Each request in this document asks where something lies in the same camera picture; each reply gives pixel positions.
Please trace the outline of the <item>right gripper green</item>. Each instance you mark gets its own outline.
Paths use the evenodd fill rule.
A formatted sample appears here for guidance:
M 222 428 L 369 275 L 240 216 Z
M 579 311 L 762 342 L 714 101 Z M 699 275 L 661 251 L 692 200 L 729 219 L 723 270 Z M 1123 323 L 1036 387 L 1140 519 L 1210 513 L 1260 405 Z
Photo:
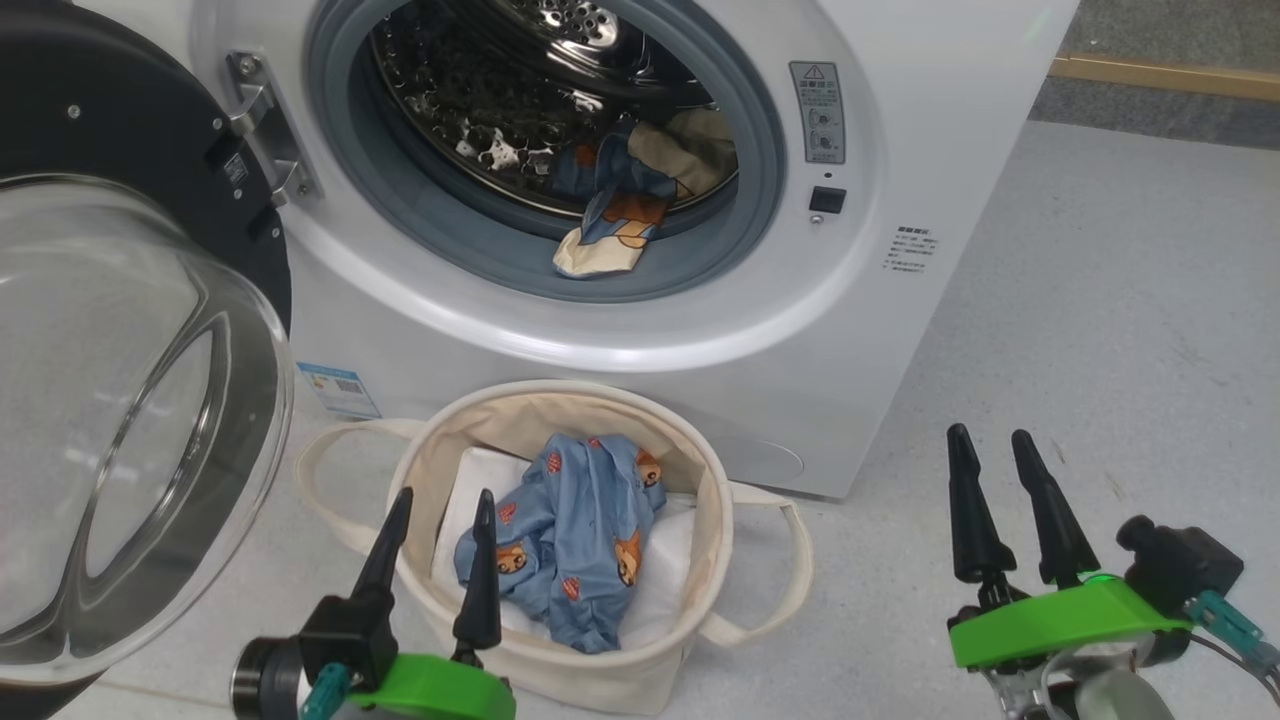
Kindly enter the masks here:
M 1082 575 L 1098 571 L 1100 561 L 1024 429 L 1011 434 L 1011 446 L 1036 520 L 1039 577 L 1047 585 L 1068 589 L 1012 602 L 1006 574 L 1018 564 L 998 537 L 980 488 L 975 446 L 961 423 L 947 429 L 946 441 L 954 575 L 979 587 L 979 605 L 1001 606 L 959 620 L 948 629 L 957 667 L 997 667 L 1085 644 L 1192 629 L 1189 621 L 1161 614 L 1120 577 L 1082 584 Z

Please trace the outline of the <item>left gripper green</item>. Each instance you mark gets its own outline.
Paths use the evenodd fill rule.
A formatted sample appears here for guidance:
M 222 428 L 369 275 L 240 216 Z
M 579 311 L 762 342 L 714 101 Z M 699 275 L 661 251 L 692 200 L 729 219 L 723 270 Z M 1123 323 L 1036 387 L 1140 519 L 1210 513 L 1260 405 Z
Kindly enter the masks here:
M 401 546 L 410 528 L 413 491 L 402 488 L 387 514 L 351 593 L 355 601 L 393 601 Z M 452 660 L 429 653 L 403 653 L 383 683 L 353 692 L 346 707 L 357 719 L 515 719 L 511 688 L 483 667 L 479 653 L 502 641 L 500 582 L 497 560 L 495 500 L 483 489 L 472 539 L 475 553 L 466 593 L 454 619 Z

